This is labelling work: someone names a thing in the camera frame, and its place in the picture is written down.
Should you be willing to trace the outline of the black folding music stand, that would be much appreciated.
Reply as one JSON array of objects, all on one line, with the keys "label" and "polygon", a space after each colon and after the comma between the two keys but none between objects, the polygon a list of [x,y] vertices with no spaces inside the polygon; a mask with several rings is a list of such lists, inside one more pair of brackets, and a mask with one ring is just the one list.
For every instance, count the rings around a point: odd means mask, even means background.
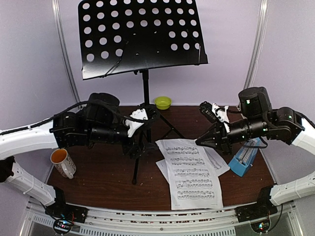
[{"label": "black folding music stand", "polygon": [[84,80],[208,62],[193,0],[83,0],[78,5]]}]

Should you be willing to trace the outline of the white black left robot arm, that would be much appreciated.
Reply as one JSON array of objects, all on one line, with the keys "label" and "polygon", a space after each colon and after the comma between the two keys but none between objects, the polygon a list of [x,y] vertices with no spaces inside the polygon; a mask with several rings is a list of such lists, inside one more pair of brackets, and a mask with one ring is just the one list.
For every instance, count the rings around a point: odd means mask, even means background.
[{"label": "white black left robot arm", "polygon": [[65,202],[63,191],[23,172],[14,156],[40,149],[63,150],[106,143],[120,144],[124,154],[138,158],[145,148],[142,141],[135,142],[133,135],[149,129],[158,114],[148,105],[128,116],[122,115],[119,104],[119,99],[111,94],[92,93],[87,101],[72,105],[51,118],[1,131],[1,182],[10,182],[40,201],[46,214],[63,219],[74,216],[75,210]]}]

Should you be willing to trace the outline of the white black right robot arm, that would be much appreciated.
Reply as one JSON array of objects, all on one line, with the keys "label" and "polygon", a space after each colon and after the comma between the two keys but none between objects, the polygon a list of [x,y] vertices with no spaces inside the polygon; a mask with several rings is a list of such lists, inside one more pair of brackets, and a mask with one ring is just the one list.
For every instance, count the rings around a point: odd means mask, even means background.
[{"label": "white black right robot arm", "polygon": [[[315,125],[304,114],[289,107],[272,109],[265,87],[244,89],[239,92],[238,97],[240,113],[245,118],[232,123],[227,121],[227,108],[208,102],[199,105],[201,114],[212,126],[196,139],[197,145],[231,154],[234,143],[266,137],[268,140],[280,140],[314,154]],[[311,173],[286,184],[262,188],[256,203],[239,206],[235,212],[239,222],[267,217],[277,213],[277,207],[281,204],[314,193],[315,175]]]}]

